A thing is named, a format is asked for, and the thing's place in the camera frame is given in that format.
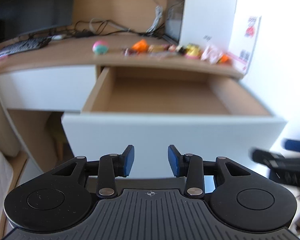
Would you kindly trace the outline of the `orange plastic scoop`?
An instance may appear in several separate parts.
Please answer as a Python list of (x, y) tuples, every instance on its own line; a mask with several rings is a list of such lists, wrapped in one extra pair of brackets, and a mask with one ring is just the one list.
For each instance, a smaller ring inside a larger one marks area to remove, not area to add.
[(218, 64), (231, 64), (232, 59), (229, 55), (223, 54), (217, 62)]

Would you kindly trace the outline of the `white lace scrunchie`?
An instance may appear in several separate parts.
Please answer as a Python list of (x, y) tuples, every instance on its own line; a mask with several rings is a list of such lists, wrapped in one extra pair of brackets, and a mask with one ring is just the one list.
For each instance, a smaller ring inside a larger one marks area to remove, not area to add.
[(207, 61), (210, 64), (216, 64), (221, 59), (222, 56), (223, 56), (223, 52), (220, 49), (218, 49), (213, 45), (208, 45), (204, 49), (200, 59), (202, 61)]

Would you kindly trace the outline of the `yellow brown flower-lid toy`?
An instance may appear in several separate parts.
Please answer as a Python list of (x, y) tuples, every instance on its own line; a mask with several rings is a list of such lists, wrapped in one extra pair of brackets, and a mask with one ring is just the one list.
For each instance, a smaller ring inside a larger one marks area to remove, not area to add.
[(184, 56), (189, 59), (200, 59), (202, 50), (199, 45), (189, 43), (185, 48)]

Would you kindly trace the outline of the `black round figure keychain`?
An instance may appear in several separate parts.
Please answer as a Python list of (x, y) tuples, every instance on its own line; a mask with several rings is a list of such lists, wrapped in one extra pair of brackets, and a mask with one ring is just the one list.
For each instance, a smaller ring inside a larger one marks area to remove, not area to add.
[(181, 46), (181, 45), (178, 45), (176, 48), (175, 48), (175, 52), (177, 54), (180, 54), (180, 55), (185, 55), (186, 54), (186, 48), (184, 46)]

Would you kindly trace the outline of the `pink pig toy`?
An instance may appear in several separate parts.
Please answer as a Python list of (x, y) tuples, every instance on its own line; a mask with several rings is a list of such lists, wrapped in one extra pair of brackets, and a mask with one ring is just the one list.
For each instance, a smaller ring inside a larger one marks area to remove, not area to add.
[(98, 40), (93, 44), (92, 48), (95, 55), (104, 55), (109, 50), (109, 45), (106, 41)]

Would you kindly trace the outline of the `biscuit sticks pack pink eraser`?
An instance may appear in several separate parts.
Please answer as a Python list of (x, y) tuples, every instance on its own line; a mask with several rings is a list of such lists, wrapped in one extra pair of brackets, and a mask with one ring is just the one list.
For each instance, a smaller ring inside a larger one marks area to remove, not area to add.
[(170, 44), (161, 44), (161, 45), (149, 45), (147, 49), (147, 53), (153, 54), (153, 53), (164, 53), (169, 50)]

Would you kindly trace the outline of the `small orange plastic piece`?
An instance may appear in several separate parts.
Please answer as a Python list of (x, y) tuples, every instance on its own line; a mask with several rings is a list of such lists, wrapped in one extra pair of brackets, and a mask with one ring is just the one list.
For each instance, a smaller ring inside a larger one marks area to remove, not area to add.
[(148, 51), (149, 45), (145, 39), (136, 42), (132, 45), (131, 49), (136, 51), (137, 53), (146, 53)]

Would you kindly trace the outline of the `wooden drawer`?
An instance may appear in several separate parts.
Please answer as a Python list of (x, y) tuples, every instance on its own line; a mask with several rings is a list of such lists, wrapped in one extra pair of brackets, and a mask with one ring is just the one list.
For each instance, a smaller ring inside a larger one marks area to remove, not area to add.
[(285, 124), (231, 78), (123, 67), (104, 68), (81, 111), (62, 117), (76, 156), (98, 160), (133, 145), (131, 179), (170, 178), (170, 145), (251, 168), (249, 150), (270, 149)]

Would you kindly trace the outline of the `white closed drawer front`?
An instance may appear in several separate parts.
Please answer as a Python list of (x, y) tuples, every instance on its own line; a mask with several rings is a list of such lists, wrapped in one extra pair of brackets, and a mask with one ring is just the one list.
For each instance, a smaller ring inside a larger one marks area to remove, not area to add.
[(80, 111), (96, 80), (95, 65), (20, 70), (0, 74), (0, 99), (7, 109)]

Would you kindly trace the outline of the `black keyboard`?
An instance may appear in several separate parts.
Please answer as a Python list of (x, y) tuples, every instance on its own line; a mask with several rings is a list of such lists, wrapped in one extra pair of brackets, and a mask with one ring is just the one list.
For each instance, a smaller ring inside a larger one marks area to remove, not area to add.
[(41, 49), (47, 46), (50, 42), (51, 38), (49, 37), (32, 38), (25, 41), (19, 41), (2, 48), (0, 50), (0, 57)]

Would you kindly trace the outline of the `white aigo box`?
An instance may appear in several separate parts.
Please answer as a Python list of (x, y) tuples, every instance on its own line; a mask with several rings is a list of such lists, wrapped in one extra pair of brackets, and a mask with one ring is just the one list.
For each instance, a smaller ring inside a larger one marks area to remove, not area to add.
[(222, 51), (246, 75), (260, 23), (257, 0), (185, 0), (179, 44)]

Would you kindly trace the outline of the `black computer monitor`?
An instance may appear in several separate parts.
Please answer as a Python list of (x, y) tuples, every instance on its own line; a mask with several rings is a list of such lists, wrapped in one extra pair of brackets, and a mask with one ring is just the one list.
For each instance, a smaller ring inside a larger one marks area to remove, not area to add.
[(74, 0), (0, 0), (0, 43), (72, 23)]

